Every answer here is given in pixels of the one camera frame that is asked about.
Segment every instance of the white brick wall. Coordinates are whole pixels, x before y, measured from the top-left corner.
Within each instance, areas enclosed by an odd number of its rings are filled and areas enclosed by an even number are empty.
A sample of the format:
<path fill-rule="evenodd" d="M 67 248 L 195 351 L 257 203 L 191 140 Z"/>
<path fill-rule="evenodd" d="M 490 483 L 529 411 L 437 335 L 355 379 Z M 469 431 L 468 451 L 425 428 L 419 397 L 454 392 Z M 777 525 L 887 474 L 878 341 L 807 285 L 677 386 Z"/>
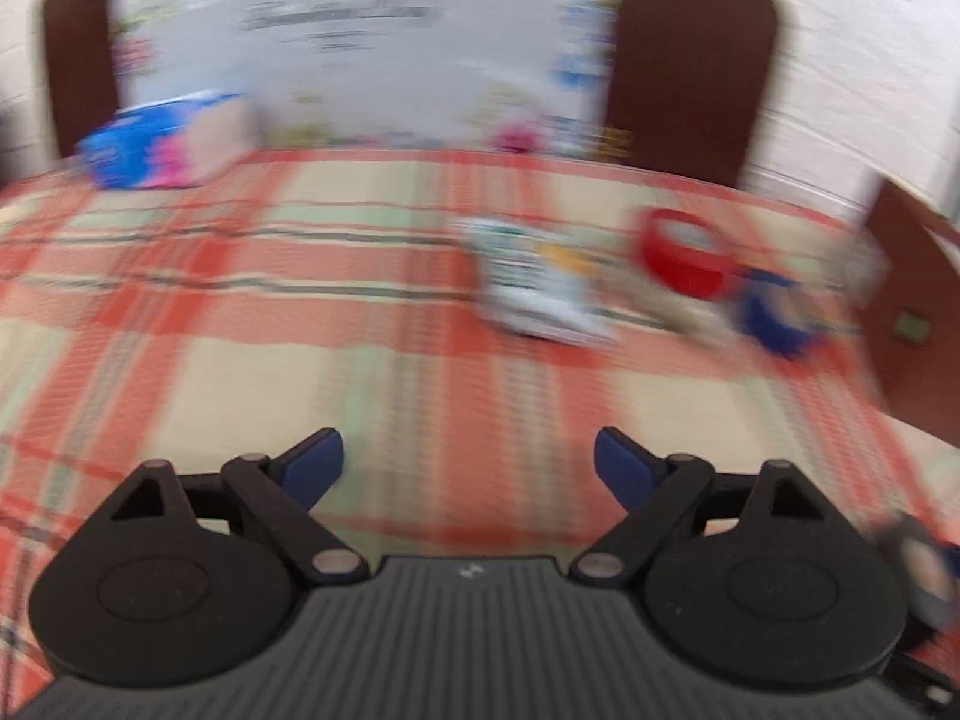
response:
<path fill-rule="evenodd" d="M 40 0 L 0 0 L 0 115 L 17 175 L 51 165 Z M 960 0 L 784 0 L 781 55 L 748 189 L 856 211 L 873 170 L 937 204 L 960 146 Z"/>

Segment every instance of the blue and pink package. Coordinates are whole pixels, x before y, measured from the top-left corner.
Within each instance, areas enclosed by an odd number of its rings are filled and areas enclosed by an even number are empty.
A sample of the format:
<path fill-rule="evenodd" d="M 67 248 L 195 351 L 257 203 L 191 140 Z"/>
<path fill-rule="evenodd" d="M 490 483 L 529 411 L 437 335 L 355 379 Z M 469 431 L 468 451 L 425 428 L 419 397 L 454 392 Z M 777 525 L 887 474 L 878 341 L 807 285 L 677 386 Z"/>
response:
<path fill-rule="evenodd" d="M 255 149 L 250 101 L 218 92 L 125 108 L 78 143 L 102 189 L 198 186 Z"/>

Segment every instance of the white poster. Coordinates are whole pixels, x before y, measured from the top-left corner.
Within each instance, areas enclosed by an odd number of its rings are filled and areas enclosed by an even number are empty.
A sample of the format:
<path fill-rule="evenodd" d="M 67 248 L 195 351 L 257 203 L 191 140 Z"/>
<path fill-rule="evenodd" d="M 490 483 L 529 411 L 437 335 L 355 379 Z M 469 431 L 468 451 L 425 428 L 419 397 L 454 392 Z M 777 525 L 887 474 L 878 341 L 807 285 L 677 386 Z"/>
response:
<path fill-rule="evenodd" d="M 270 146 L 583 155 L 616 0 L 112 0 L 127 105 L 253 96 Z"/>

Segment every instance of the plaid tablecloth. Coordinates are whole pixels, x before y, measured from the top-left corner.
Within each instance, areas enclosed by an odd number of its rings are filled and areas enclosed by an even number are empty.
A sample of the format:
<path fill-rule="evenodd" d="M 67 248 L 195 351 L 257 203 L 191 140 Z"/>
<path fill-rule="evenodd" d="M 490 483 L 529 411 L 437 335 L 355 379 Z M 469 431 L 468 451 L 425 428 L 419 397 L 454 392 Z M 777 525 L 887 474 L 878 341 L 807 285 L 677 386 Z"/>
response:
<path fill-rule="evenodd" d="M 860 523 L 904 508 L 960 536 L 955 451 L 870 404 L 829 218 L 639 170 L 443 152 L 264 153 L 190 191 L 42 178 L 3 200 L 0 716 L 48 679 L 32 582 L 149 457 L 209 471 L 336 426 L 347 470 L 316 514 L 371 557 L 568 559 L 622 514 L 592 470 L 606 424 L 723 470 L 790 458 Z M 603 348 L 480 322 L 455 215 L 610 247 L 648 205 L 803 279 L 835 332 L 784 362 L 747 338 L 696 346 L 616 298 Z"/>

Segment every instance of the brown wooden panel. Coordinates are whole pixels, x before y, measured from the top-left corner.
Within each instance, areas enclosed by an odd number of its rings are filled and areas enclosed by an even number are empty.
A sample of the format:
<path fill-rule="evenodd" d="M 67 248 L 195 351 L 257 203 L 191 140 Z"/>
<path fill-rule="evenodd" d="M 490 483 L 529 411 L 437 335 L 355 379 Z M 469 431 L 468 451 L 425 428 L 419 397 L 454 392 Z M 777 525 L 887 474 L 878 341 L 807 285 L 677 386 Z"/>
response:
<path fill-rule="evenodd" d="M 107 0 L 45 0 L 43 47 L 56 145 L 69 156 L 119 107 Z"/>
<path fill-rule="evenodd" d="M 776 44 L 773 0 L 623 0 L 607 124 L 621 161 L 736 186 Z"/>

